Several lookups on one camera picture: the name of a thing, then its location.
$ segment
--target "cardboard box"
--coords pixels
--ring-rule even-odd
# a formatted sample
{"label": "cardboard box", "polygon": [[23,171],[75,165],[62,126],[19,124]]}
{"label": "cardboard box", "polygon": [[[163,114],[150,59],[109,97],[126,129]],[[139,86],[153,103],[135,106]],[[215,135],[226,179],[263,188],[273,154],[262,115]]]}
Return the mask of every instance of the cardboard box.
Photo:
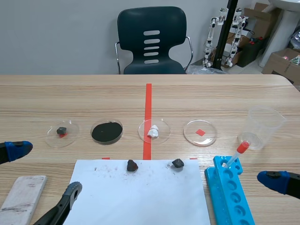
{"label": "cardboard box", "polygon": [[[231,44],[226,44],[225,49],[224,49],[224,54],[223,54],[223,57],[222,57],[222,62],[221,62],[222,66],[225,67],[225,68],[229,68],[228,65],[225,65],[225,60],[229,56],[230,50],[231,50]],[[216,54],[216,50],[213,51],[213,56],[210,59],[211,62],[214,61],[215,54]],[[239,58],[240,58],[240,54],[241,54],[241,51],[235,54],[234,59],[232,60],[232,66],[234,66],[235,64],[238,63]]]}
{"label": "cardboard box", "polygon": [[[234,39],[234,35],[235,35],[235,28],[230,28],[230,32],[228,34],[228,38],[227,38],[227,41],[226,43],[228,44],[232,44],[233,42],[233,39]],[[251,38],[251,33],[249,31],[245,31],[245,30],[242,30],[241,32],[241,41],[240,41],[240,44],[238,45],[240,48],[244,47],[246,44],[249,43],[250,41],[250,38]]]}
{"label": "cardboard box", "polygon": [[300,55],[290,48],[286,48],[279,52],[273,52],[263,68],[263,74],[278,74],[287,78],[291,83],[300,83],[300,66],[290,62],[289,60]]}
{"label": "cardboard box", "polygon": [[279,17],[281,9],[275,8],[271,12],[263,13],[262,11],[267,7],[267,4],[256,3],[254,9],[245,8],[244,14],[249,18],[254,17],[256,19],[254,27],[253,38],[267,38],[270,36],[276,21]]}

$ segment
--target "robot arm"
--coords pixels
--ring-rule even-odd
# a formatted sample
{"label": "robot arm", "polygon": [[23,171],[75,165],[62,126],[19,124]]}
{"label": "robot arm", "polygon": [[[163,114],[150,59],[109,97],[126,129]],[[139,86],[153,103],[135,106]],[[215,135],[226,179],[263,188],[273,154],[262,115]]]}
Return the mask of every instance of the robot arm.
{"label": "robot arm", "polygon": [[230,50],[229,56],[225,60],[226,65],[228,65],[230,67],[233,66],[232,60],[234,59],[234,56],[235,56],[236,52],[238,51],[238,46],[240,44],[241,32],[246,24],[246,18],[244,16],[240,16],[241,12],[242,12],[241,8],[237,8],[235,10],[235,14],[233,17],[232,24],[237,25],[237,29],[236,29],[235,36],[234,36],[234,39],[231,44],[231,50]]}
{"label": "robot arm", "polygon": [[226,20],[226,17],[227,17],[227,11],[228,11],[228,9],[221,8],[219,11],[219,17],[213,17],[211,19],[210,29],[209,29],[208,37],[207,37],[206,43],[205,43],[206,47],[204,49],[204,59],[202,62],[203,66],[205,68],[211,67],[211,64],[209,63],[209,57],[210,57],[211,51],[213,49],[212,39],[213,39],[213,35],[214,35],[215,26],[224,24],[224,21]]}

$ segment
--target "gray wall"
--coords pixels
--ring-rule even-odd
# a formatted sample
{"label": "gray wall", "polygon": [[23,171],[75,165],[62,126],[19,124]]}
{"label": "gray wall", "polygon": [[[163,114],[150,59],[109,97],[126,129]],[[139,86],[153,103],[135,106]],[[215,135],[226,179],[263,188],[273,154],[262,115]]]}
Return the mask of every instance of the gray wall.
{"label": "gray wall", "polygon": [[[242,8],[251,4],[239,1]],[[178,6],[185,11],[195,62],[203,57],[211,17],[226,5],[227,0],[2,0],[0,74],[116,74],[118,14],[147,6]],[[186,66],[188,42],[172,48],[170,57]],[[131,60],[132,54],[121,50],[121,68]]]}

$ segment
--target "metal chair leg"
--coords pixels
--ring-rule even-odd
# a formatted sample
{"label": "metal chair leg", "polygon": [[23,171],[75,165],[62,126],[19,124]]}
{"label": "metal chair leg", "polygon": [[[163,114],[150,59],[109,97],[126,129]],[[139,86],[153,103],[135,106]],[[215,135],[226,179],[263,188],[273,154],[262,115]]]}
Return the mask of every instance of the metal chair leg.
{"label": "metal chair leg", "polygon": [[120,41],[118,41],[118,42],[115,44],[115,48],[116,48],[116,54],[117,54],[118,71],[119,71],[119,74],[121,74],[120,63],[119,63],[119,55],[118,55],[118,48],[117,48],[117,45],[118,45],[118,44],[120,44]]}
{"label": "metal chair leg", "polygon": [[191,60],[189,61],[188,65],[186,67],[184,67],[184,70],[186,71],[189,67],[189,65],[191,64],[192,60],[193,60],[193,56],[194,56],[194,52],[193,52],[193,47],[192,47],[192,42],[191,42],[191,39],[186,36],[186,38],[188,39],[188,42],[189,42],[189,47],[191,49]]}

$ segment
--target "blue test tube rack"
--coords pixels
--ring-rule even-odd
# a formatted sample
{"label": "blue test tube rack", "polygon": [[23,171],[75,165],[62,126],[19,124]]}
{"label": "blue test tube rack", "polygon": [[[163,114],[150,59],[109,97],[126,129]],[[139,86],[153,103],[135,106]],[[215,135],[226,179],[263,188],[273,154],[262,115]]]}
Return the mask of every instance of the blue test tube rack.
{"label": "blue test tube rack", "polygon": [[239,179],[243,172],[239,159],[229,168],[222,166],[230,158],[215,156],[215,167],[209,167],[204,172],[217,225],[255,225]]}

